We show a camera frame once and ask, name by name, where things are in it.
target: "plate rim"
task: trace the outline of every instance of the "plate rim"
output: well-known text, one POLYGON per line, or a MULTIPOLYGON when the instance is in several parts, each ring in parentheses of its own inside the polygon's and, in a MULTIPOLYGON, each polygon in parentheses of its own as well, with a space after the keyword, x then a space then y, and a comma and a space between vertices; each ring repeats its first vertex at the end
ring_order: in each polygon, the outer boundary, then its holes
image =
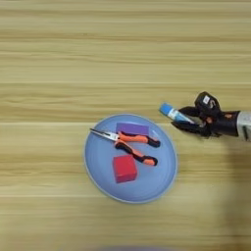
POLYGON ((86 158, 85 158, 85 151, 86 151, 86 143, 88 141, 88 138, 90 136, 90 133, 88 134, 88 136, 85 138, 84 140, 84 147, 83 147, 83 154, 82 154, 82 158, 83 158, 83 161, 82 163, 84 164, 84 168, 87 170, 87 173, 88 173, 88 176, 90 177, 90 179, 92 180, 92 182, 94 183, 94 185, 102 192, 104 193, 104 195, 116 200, 116 201, 120 201, 120 202, 123 202, 123 203, 127 203, 127 204, 130 204, 130 205, 140 205, 140 204, 146 204, 146 203, 149 203, 149 202, 152 202, 152 201, 155 201, 155 200, 158 200, 160 199, 165 193, 167 193, 168 190, 170 190, 173 185, 174 185, 174 182, 176 180, 176 175, 177 175, 177 167, 178 167, 178 160, 177 160, 177 152, 176 152, 176 147, 174 145, 174 142, 173 140, 167 135, 167 133, 160 127, 158 126, 156 123, 152 122, 151 120, 149 119, 146 119, 144 118, 143 116, 139 116, 139 115, 136 115, 136 114, 115 114, 115 115, 112 115, 112 116, 109 116, 109 117, 106 117, 102 120, 100 120, 98 123, 96 123, 96 126, 101 124, 102 122, 106 121, 106 120, 109 120, 109 119, 112 119, 113 117, 118 117, 118 116, 133 116, 133 117, 139 117, 140 119, 143 119, 143 120, 146 120, 148 122, 150 122, 151 124, 153 125, 156 125, 160 130, 161 132, 164 133, 164 135, 169 139, 169 141, 171 142, 172 146, 173 146, 173 149, 174 149, 174 153, 175 153, 175 161, 176 161, 176 166, 175 166, 175 174, 173 176, 173 179, 172 181, 170 182, 170 184, 167 186, 166 189, 164 189, 157 197, 154 197, 154 198, 151 198, 151 199, 147 199, 147 200, 142 200, 142 201, 129 201, 129 200, 125 200, 125 199, 120 199, 112 194, 110 194, 109 192, 107 192, 105 189, 103 189, 97 182, 96 180, 94 179, 94 177, 91 175, 90 173, 90 170, 89 168, 87 167, 87 164, 86 164, 86 158))

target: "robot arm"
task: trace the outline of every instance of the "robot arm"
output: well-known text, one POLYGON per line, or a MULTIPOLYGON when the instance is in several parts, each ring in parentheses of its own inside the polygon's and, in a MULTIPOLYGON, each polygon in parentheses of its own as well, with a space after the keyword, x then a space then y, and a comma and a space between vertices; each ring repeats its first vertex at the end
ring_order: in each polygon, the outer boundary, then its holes
POLYGON ((218 100, 208 92, 199 94, 195 107, 183 107, 179 111, 199 118, 200 123, 172 122, 178 129, 205 137, 230 135, 251 141, 251 112, 223 112, 218 100))

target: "purple sponge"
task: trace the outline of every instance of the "purple sponge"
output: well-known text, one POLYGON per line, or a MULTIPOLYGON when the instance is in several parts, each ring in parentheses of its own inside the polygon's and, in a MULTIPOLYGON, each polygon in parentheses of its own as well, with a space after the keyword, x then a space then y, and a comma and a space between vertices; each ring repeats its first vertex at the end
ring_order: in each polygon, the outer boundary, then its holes
POLYGON ((130 123, 117 123, 116 132, 123 131, 131 134, 149 135, 149 127, 130 123))

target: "red block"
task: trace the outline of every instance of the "red block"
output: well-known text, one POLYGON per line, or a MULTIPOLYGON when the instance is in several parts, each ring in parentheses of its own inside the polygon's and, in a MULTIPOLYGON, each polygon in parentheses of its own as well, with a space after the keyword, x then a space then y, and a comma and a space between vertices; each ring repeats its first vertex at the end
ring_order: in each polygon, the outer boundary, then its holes
POLYGON ((131 155, 124 155, 114 158, 114 174, 117 183, 135 180, 137 168, 131 155))

